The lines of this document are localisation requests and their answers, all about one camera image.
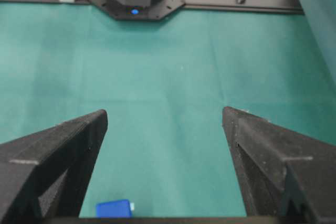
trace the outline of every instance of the blue block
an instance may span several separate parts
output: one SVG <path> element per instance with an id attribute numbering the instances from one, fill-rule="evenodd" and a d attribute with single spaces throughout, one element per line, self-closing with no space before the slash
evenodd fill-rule
<path id="1" fill-rule="evenodd" d="M 121 199 L 99 203 L 96 205 L 96 215 L 98 218 L 131 218 L 132 211 L 130 201 L 127 199 Z"/>

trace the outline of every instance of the table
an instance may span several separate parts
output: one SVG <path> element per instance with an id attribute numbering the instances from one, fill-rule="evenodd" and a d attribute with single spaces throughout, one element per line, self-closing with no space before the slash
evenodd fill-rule
<path id="1" fill-rule="evenodd" d="M 117 22 L 93 6 L 0 3 L 6 142 L 106 109 L 81 216 L 244 216 L 224 106 L 336 143 L 336 88 L 300 15 L 181 10 Z"/>

